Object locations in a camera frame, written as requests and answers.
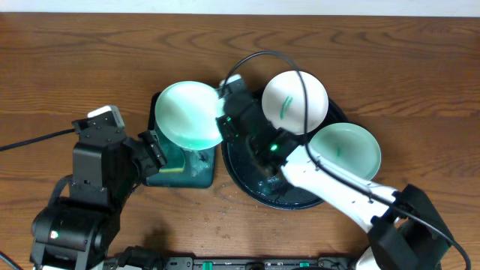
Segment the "green and yellow sponge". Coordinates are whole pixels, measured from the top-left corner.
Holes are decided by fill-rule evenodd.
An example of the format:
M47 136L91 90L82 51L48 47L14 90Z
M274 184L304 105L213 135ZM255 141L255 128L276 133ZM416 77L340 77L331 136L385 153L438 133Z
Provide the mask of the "green and yellow sponge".
M159 173L181 173L185 169L185 153L182 148L170 141L160 131L157 132L158 142L166 155L166 165L159 169Z

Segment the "pale green plate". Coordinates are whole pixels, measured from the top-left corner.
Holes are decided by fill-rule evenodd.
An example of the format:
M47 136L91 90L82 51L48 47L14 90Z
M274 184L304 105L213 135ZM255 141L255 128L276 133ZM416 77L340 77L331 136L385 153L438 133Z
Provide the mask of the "pale green plate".
M188 150L205 150L223 141L217 118L224 100L210 85L182 81L165 88L154 105L157 126L164 136Z
M339 167L371 180L382 161L380 145L365 128L352 123L334 123L320 129L309 146Z

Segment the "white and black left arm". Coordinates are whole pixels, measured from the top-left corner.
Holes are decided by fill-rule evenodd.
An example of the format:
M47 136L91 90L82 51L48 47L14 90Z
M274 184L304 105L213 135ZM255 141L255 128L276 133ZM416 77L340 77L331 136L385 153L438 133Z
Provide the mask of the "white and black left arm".
M108 254L134 188L166 165L153 130L125 132L117 106L106 105L73 121L79 140L73 172L61 178L34 219L30 260L36 269L92 269Z

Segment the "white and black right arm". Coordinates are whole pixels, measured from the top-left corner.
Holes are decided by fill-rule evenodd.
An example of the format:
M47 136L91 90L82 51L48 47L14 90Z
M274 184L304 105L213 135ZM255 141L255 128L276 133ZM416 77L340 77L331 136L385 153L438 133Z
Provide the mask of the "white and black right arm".
M260 102L228 100L217 123L226 136L223 159L234 182L279 209L329 203L366 232L369 248L357 269L435 269L453 235L426 193L383 186L341 166L314 137L276 129Z

